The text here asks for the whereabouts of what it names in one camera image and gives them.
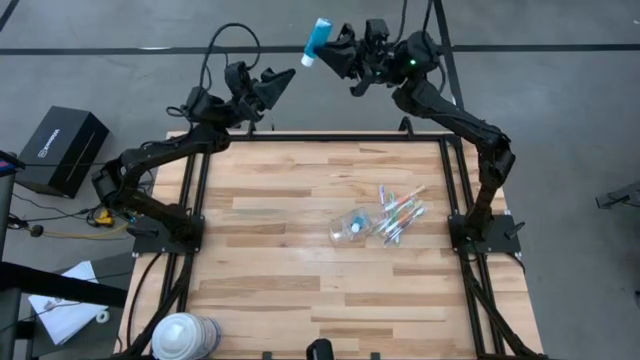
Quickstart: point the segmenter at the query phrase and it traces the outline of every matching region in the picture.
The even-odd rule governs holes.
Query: blue toothpaste tube
[[[313,60],[316,58],[316,53],[313,49],[324,45],[327,40],[329,40],[331,29],[333,29],[333,24],[329,19],[319,18],[318,21],[316,21],[316,25],[313,27],[311,35],[309,35],[307,45],[304,47],[304,55],[302,55],[301,60],[302,65],[306,67],[313,65]]]

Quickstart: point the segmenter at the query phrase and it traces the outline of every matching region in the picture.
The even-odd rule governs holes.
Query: white cylindrical container
[[[220,325],[211,319],[177,313],[162,319],[153,331],[153,356],[159,360],[206,358],[220,343]]]

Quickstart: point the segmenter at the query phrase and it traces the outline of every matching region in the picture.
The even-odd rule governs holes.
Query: black stand
[[[617,203],[640,207],[640,181],[596,198],[600,209],[609,209]]]
[[[127,229],[127,232],[136,237],[133,244],[134,257],[146,253],[197,253],[202,244],[204,217],[192,216],[191,223],[194,225],[193,236],[189,241],[179,242],[171,238],[169,230],[158,220],[148,216],[140,218],[135,224],[135,229]]]
[[[519,253],[520,241],[511,215],[494,215],[486,241],[470,242],[464,232],[464,215],[449,216],[451,246],[455,252],[472,254]]]

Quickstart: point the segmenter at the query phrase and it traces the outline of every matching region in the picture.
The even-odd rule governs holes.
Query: white paper
[[[62,275],[98,283],[98,280],[95,280],[96,275],[93,272],[90,261],[83,261]],[[93,320],[100,311],[107,308],[104,305],[78,304],[76,301],[41,295],[31,295],[29,296],[29,301],[38,314],[53,308],[53,310],[38,316],[47,329],[49,336],[51,336],[51,340],[56,345],[64,344],[87,325],[89,321]]]

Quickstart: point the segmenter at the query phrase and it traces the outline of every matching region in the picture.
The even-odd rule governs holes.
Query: wood plank
[[[477,191],[475,149],[466,144],[464,154]],[[177,202],[185,163],[159,169],[155,198]],[[455,162],[452,170],[464,211]],[[330,339],[342,359],[368,359],[371,352],[402,359],[475,357],[460,264],[450,249],[437,143],[236,142],[212,157],[208,175],[207,228],[187,309],[220,323],[223,340],[213,357],[259,359],[271,351],[278,359],[300,359],[319,337]],[[194,177],[190,204],[196,183]],[[331,243],[328,222],[377,204],[380,184],[397,195],[426,186],[419,198],[428,211],[402,234],[401,246],[385,248],[375,237]],[[493,208],[506,208],[502,191]],[[130,295],[150,259],[137,260]],[[142,288],[135,334],[157,308],[165,263],[163,256]],[[503,316],[541,351],[522,270],[500,255],[489,258],[489,267]]]

